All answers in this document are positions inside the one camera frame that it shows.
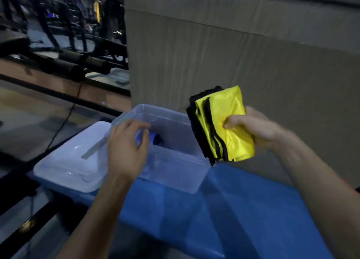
forearm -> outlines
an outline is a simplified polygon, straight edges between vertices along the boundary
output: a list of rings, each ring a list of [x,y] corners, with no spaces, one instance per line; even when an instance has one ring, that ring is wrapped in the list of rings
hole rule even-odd
[[[360,258],[360,195],[295,134],[284,131],[276,152],[330,250]]]
[[[132,182],[108,176],[95,200],[56,259],[105,259]]]

black cable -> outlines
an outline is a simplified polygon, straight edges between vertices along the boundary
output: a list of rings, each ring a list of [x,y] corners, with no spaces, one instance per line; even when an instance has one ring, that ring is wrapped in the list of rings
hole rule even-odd
[[[83,83],[80,83],[79,85],[79,90],[77,91],[77,95],[76,95],[76,98],[79,98],[79,95],[80,95],[80,91],[81,91],[81,87],[83,86]],[[69,111],[69,114],[68,116],[66,117],[66,119],[64,120],[64,122],[62,123],[62,125],[60,126],[60,128],[58,129],[58,131],[56,131],[55,135],[53,136],[53,138],[51,139],[51,142],[49,143],[49,145],[47,146],[46,151],[48,151],[52,145],[52,143],[54,142],[56,136],[59,134],[59,132],[64,128],[64,126],[66,125],[67,121],[69,120],[71,114],[72,114],[72,111],[74,110],[75,108],[75,103],[72,105],[72,107],[70,108],[70,111]]]

person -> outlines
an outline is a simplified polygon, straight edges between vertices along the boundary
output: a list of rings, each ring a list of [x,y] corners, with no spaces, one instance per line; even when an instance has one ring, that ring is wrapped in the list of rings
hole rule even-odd
[[[299,137],[251,107],[229,116],[224,128],[243,125],[255,142],[282,160],[327,247],[338,258],[360,258],[360,194],[346,184]],[[149,147],[150,125],[129,120],[108,142],[108,177],[56,259],[106,258],[130,186],[140,175]],[[145,129],[139,147],[137,129]]]

gray wall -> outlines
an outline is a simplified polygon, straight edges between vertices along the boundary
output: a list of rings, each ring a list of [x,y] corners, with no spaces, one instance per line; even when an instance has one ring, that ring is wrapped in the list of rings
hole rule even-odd
[[[125,0],[133,105],[185,111],[239,85],[244,103],[295,131],[360,185],[360,13],[291,0]],[[290,184],[262,152],[237,164]]]

left hand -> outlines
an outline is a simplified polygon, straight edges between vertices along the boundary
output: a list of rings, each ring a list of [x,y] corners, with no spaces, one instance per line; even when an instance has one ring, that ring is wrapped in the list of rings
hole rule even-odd
[[[149,151],[150,124],[136,119],[128,120],[112,128],[108,142],[108,172],[135,181],[141,174]],[[140,146],[135,145],[135,134],[144,128]]]

